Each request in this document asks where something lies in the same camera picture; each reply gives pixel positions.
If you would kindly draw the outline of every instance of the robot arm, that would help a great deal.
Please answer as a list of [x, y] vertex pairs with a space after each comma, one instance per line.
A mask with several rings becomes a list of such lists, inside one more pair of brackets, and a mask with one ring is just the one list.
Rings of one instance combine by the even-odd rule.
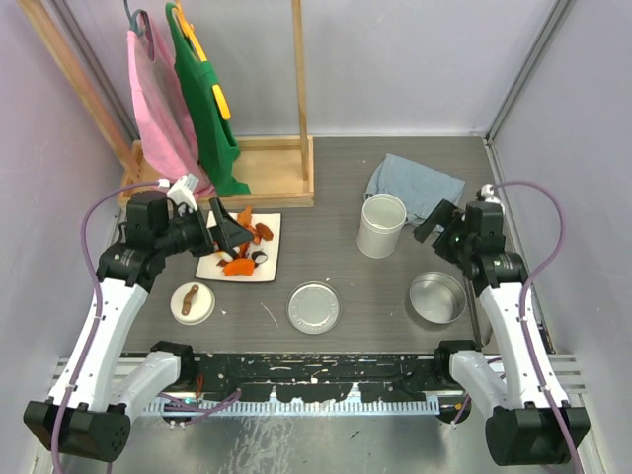
[[[166, 193], [137, 193], [128, 203], [127, 222], [121, 227], [119, 240], [99, 259], [102, 314], [96, 314], [95, 296], [70, 360], [48, 398], [30, 402], [24, 413], [26, 425], [47, 449], [51, 448], [54, 419], [70, 375], [78, 365], [79, 377], [63, 414], [60, 452], [105, 462], [119, 457], [131, 424], [161, 390], [171, 385], [186, 387], [195, 379], [192, 347], [161, 341], [144, 364], [112, 386], [131, 324], [165, 268], [166, 258], [186, 251], [195, 257], [218, 251], [231, 253], [234, 247], [253, 239], [217, 197], [210, 200], [217, 224], [206, 228], [193, 195], [196, 185], [195, 177], [183, 177]], [[175, 206], [171, 217], [169, 201]], [[81, 364], [80, 354], [94, 318], [99, 317], [99, 329]]]
[[[492, 370], [473, 342], [444, 341], [434, 353], [439, 374], [458, 383], [486, 420], [490, 453], [499, 465], [561, 464], [570, 460], [561, 431], [531, 361], [518, 313], [519, 296], [528, 277], [519, 254], [505, 250], [504, 207], [487, 185], [465, 210], [443, 200], [415, 230], [424, 242], [437, 226], [443, 230], [435, 252], [462, 269], [487, 312], [498, 341], [506, 379]], [[548, 360], [526, 298], [530, 344], [544, 373], [553, 402], [564, 413], [575, 446], [590, 428], [584, 408], [571, 408]]]

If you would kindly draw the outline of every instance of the scratched black panel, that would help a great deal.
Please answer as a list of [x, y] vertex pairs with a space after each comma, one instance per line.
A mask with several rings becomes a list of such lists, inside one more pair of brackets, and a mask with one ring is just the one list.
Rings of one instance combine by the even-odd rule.
[[[123, 356], [145, 356], [125, 354]], [[358, 383], [363, 402], [424, 401], [424, 390], [443, 388], [431, 359], [417, 355], [198, 354], [204, 398], [242, 391], [242, 401], [344, 400]], [[190, 389], [195, 391], [195, 384]]]

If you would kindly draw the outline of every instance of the wooden tray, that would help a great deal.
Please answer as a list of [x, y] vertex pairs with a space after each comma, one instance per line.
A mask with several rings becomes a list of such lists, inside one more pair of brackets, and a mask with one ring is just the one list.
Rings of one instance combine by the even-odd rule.
[[[221, 197], [226, 208], [240, 210], [248, 204], [258, 209], [314, 206], [314, 144], [311, 136], [308, 136], [305, 161], [301, 156], [298, 135], [242, 136], [237, 137], [237, 141], [241, 155], [233, 166], [233, 176], [248, 184], [251, 194]], [[131, 153], [140, 167], [140, 176], [134, 180], [125, 173], [122, 186], [160, 178], [144, 160], [140, 141], [133, 143]], [[118, 195], [120, 208], [125, 209], [132, 194], [141, 190]], [[208, 197], [201, 198], [198, 205], [201, 209], [208, 209]]]

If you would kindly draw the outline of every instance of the yellow hanger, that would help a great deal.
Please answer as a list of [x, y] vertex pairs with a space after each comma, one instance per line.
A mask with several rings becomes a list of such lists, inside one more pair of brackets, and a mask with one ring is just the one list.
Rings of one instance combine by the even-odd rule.
[[[180, 0], [176, 0], [176, 15], [178, 17], [178, 23], [180, 24], [180, 29], [182, 30], [185, 38], [188, 38], [191, 42], [191, 46], [196, 52], [197, 58], [201, 62], [206, 62], [206, 54], [204, 54], [204, 50], [201, 48], [201, 44], [199, 44], [198, 38], [194, 33], [194, 26], [187, 21], [185, 17], [185, 12], [182, 9], [182, 4]], [[224, 96], [224, 92], [221, 90], [219, 84], [215, 84], [212, 86], [213, 95], [215, 96], [215, 102], [217, 103], [217, 107], [219, 108], [219, 112], [221, 113], [221, 117], [224, 120], [230, 119], [230, 109], [228, 109], [228, 102], [226, 101], [226, 97]]]

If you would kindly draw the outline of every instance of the silver bowl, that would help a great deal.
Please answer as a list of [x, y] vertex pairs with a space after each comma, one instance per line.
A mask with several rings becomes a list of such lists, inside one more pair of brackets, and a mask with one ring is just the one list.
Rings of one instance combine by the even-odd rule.
[[406, 306], [415, 322], [425, 323], [422, 324], [425, 327], [428, 323], [437, 327], [460, 318], [467, 306], [467, 298], [463, 286], [452, 276], [427, 272], [411, 283]]

